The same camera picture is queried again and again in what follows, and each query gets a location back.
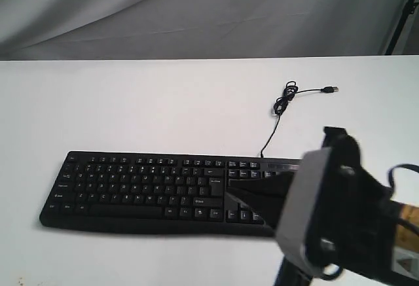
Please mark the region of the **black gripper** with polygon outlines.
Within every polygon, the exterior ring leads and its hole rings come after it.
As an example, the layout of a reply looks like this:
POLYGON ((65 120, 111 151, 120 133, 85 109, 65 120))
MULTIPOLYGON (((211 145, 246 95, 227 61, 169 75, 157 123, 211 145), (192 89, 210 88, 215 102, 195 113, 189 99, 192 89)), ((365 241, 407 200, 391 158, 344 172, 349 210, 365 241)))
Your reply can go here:
POLYGON ((359 145, 344 128, 324 134, 296 173, 231 179, 227 194, 276 229, 283 254, 305 274, 323 279, 334 264, 371 277, 390 189, 362 167, 359 145))

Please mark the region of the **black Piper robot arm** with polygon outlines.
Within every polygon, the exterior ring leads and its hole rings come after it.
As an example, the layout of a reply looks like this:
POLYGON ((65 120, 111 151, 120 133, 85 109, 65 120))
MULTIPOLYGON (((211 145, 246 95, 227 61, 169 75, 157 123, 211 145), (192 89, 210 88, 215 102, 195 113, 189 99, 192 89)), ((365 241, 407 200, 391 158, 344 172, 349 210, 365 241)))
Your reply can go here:
POLYGON ((262 217, 283 253, 276 285, 333 281, 345 270, 385 285, 418 284, 418 208, 393 200, 361 165, 357 141, 324 128, 296 171, 232 180, 227 192, 262 217))

